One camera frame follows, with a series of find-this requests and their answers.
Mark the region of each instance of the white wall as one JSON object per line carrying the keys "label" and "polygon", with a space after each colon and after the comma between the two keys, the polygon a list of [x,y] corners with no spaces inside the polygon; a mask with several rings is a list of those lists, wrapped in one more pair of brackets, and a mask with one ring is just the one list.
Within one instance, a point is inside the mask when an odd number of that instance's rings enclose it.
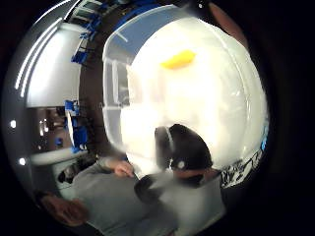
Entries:
{"label": "white wall", "polygon": [[71,62],[71,57],[84,30],[64,23],[47,42],[33,67],[27,107],[61,106],[65,99],[78,99],[81,65]]}

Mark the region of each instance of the yellow object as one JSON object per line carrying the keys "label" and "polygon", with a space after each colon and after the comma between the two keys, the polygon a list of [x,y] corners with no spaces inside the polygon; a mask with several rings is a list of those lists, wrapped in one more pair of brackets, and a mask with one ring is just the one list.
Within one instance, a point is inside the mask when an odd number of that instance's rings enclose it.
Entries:
{"label": "yellow object", "polygon": [[191,50],[184,50],[160,64],[162,67],[167,69],[176,69],[191,63],[195,56],[196,53],[192,52]]}

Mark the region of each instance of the transparent plastic container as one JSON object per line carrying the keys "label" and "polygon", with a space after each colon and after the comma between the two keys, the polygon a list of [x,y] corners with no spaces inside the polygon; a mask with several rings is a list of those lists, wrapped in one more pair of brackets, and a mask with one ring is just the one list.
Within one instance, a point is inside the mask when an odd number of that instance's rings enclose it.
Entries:
{"label": "transparent plastic container", "polygon": [[[196,53],[188,66],[160,66],[186,49]],[[221,29],[173,5],[158,7],[115,31],[102,59],[105,131],[121,151],[154,162],[155,128],[173,124],[202,137],[215,169],[260,148],[265,93],[247,50]]]}
{"label": "transparent plastic container", "polygon": [[108,140],[125,151],[121,138],[120,114],[122,106],[129,105],[127,67],[143,44],[161,27],[190,17],[174,5],[157,7],[143,13],[117,29],[103,49],[103,118]]}

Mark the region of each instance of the ceiling light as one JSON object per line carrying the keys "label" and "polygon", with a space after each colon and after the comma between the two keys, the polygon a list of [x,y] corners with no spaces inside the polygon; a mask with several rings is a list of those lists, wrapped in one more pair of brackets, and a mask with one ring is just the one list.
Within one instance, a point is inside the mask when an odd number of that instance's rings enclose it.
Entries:
{"label": "ceiling light", "polygon": [[47,36],[47,34],[51,31],[51,29],[53,29],[60,21],[62,20],[62,18],[59,18],[56,22],[54,22],[49,28],[47,28],[42,34],[41,36],[37,39],[37,41],[35,42],[35,44],[31,47],[31,50],[29,51],[27,57],[25,58],[22,67],[20,69],[19,75],[17,77],[17,81],[15,84],[15,89],[18,89],[20,86],[20,81],[22,78],[22,75],[24,73],[24,70],[27,66],[27,64],[30,61],[30,58],[32,56],[32,53],[34,52],[34,50],[37,48],[38,44]]}
{"label": "ceiling light", "polygon": [[14,128],[16,128],[17,127],[17,121],[16,120],[12,120],[11,122],[10,122],[10,126],[14,129]]}
{"label": "ceiling light", "polygon": [[[60,22],[62,20],[62,18],[59,18],[55,23],[54,25],[57,25],[58,22]],[[48,36],[41,42],[41,45],[38,47],[37,51],[34,53],[34,56],[32,57],[31,61],[30,61],[30,64],[29,64],[29,67],[27,69],[27,72],[26,72],[26,75],[24,77],[24,80],[23,80],[23,85],[22,85],[22,90],[21,90],[21,94],[20,96],[21,97],[24,97],[24,93],[26,91],[26,85],[27,85],[27,82],[29,80],[29,76],[30,76],[30,73],[31,73],[31,70],[32,70],[32,66],[35,62],[35,60],[37,59],[39,53],[41,52],[41,49],[43,48],[43,46],[46,44],[46,42],[50,39],[50,37],[57,31],[58,27],[55,27],[49,34]]]}
{"label": "ceiling light", "polygon": [[65,1],[62,1],[58,4],[56,4],[55,6],[53,6],[52,8],[50,8],[48,11],[46,11],[44,14],[42,14],[42,16],[37,20],[35,21],[34,25],[39,22],[44,16],[46,16],[48,13],[50,13],[51,11],[55,10],[57,7],[67,3],[67,2],[70,2],[71,0],[65,0]]}
{"label": "ceiling light", "polygon": [[26,165],[26,159],[25,158],[20,158],[19,159],[19,163],[21,164],[21,165]]}

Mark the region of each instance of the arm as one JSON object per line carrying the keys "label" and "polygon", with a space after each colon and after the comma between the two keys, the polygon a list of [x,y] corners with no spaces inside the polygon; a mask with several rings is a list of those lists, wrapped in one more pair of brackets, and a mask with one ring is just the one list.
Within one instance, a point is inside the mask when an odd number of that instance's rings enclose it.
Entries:
{"label": "arm", "polygon": [[240,26],[216,4],[210,3],[209,8],[220,26],[248,50],[248,42]]}
{"label": "arm", "polygon": [[134,168],[128,161],[111,157],[99,157],[97,164],[104,170],[113,171],[119,177],[134,177]]}

